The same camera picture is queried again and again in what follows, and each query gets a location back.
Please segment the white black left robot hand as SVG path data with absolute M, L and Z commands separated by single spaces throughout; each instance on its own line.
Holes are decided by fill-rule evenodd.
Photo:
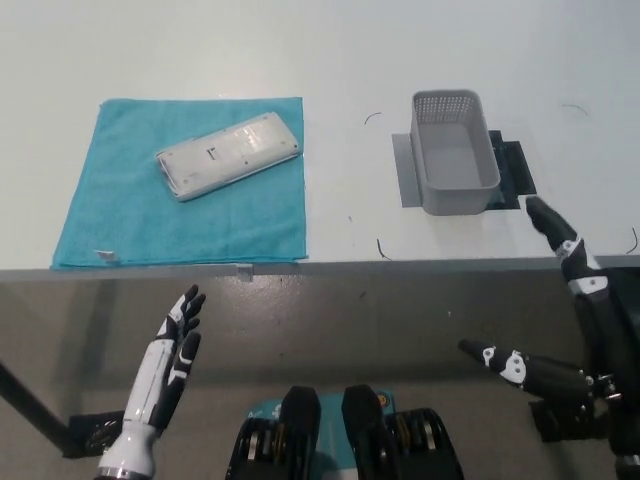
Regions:
M 206 295 L 192 285 L 171 307 L 138 369 L 122 424 L 123 433 L 164 431 L 181 400 L 197 356 L 200 313 Z

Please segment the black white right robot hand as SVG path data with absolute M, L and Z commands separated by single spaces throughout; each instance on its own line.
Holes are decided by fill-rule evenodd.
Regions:
M 538 196 L 526 212 L 559 259 L 585 347 L 582 365 L 463 339 L 459 349 L 520 391 L 545 442 L 605 438 L 617 455 L 639 451 L 639 281 L 604 268 L 584 238 Z

